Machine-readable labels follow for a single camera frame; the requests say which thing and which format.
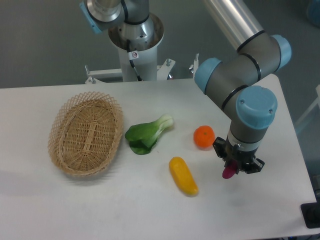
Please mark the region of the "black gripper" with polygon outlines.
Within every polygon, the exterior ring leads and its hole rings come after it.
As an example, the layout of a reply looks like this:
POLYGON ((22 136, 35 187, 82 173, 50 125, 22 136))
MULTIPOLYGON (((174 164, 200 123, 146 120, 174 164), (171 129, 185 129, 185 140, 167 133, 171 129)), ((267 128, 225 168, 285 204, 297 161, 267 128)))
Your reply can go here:
POLYGON ((237 163, 237 173, 243 171, 246 174, 259 173, 265 162, 255 157, 257 149, 252 151, 240 150, 238 145, 231 145, 229 142, 217 137, 212 144, 217 156, 223 158, 224 167, 232 162, 237 163))

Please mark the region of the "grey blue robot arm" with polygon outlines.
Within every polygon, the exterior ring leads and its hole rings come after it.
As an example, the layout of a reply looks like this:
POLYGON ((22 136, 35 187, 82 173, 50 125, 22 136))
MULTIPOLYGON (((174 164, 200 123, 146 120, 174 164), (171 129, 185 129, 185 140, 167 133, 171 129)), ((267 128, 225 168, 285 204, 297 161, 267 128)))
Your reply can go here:
MULTIPOLYGON (((206 0, 206 9, 237 52, 224 63, 210 58, 193 67, 193 78, 231 120, 227 138, 213 142, 228 173, 258 173, 264 162, 256 151, 275 118, 276 96, 258 81, 286 65, 292 55, 289 42, 268 35, 241 0, 206 0)), ((154 81, 156 54, 142 57, 163 38, 161 22, 150 12, 147 0, 85 0, 80 9, 95 33, 108 31, 119 49, 125 82, 154 81)))

